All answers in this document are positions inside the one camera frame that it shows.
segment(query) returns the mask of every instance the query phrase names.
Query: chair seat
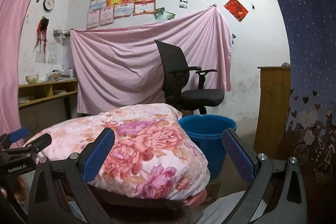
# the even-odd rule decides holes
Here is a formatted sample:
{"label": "chair seat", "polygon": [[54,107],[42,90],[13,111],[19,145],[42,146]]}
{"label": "chair seat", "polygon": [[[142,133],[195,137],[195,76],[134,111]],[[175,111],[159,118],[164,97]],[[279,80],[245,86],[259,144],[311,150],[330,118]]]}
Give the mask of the chair seat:
{"label": "chair seat", "polygon": [[196,110],[200,106],[218,106],[224,100],[224,91],[219,89],[186,90],[181,93],[182,106]]}

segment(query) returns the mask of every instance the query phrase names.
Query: wall clock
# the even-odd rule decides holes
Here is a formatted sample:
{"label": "wall clock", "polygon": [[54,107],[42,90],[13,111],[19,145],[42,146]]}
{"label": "wall clock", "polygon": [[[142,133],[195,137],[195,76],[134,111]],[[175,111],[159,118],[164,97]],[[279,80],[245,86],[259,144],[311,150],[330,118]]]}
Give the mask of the wall clock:
{"label": "wall clock", "polygon": [[45,11],[51,11],[55,6],[55,0],[44,0],[43,9]]}

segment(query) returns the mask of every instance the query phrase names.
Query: blue curtain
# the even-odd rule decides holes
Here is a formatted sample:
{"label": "blue curtain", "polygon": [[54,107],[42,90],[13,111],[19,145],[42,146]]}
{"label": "blue curtain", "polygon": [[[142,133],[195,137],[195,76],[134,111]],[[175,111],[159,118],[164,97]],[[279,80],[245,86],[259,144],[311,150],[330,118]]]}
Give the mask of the blue curtain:
{"label": "blue curtain", "polygon": [[336,194],[336,0],[278,3],[288,36],[292,89],[278,155],[300,158],[310,221],[324,223],[322,216],[326,221],[333,217],[327,203],[334,204]]}

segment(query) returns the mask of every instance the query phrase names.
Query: floral blanket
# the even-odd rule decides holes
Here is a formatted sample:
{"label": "floral blanket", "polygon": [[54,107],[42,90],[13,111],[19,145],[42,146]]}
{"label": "floral blanket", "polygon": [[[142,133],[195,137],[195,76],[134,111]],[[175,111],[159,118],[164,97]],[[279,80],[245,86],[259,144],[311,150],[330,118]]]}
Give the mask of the floral blanket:
{"label": "floral blanket", "polygon": [[202,191],[210,179],[208,162],[178,124],[181,113],[167,104],[134,105],[68,120],[38,133],[52,144],[38,154],[50,160],[80,153],[105,128],[115,144],[100,169],[95,187],[130,198],[183,200]]}

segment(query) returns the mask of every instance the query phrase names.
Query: pink curtain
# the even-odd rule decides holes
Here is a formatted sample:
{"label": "pink curtain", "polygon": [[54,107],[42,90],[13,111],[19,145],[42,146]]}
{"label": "pink curtain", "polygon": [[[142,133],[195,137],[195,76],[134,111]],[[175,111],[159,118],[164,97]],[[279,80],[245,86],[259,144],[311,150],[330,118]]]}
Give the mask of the pink curtain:
{"label": "pink curtain", "polygon": [[[189,66],[217,69],[204,88],[231,90],[232,35],[217,7],[162,23],[123,29],[71,31],[79,80],[78,112],[164,102],[163,69],[154,40],[182,48]],[[185,89],[197,89],[191,72]]]}
{"label": "pink curtain", "polygon": [[[0,134],[20,128],[18,54],[21,28],[31,0],[0,0]],[[22,146],[17,142],[13,146]]]}

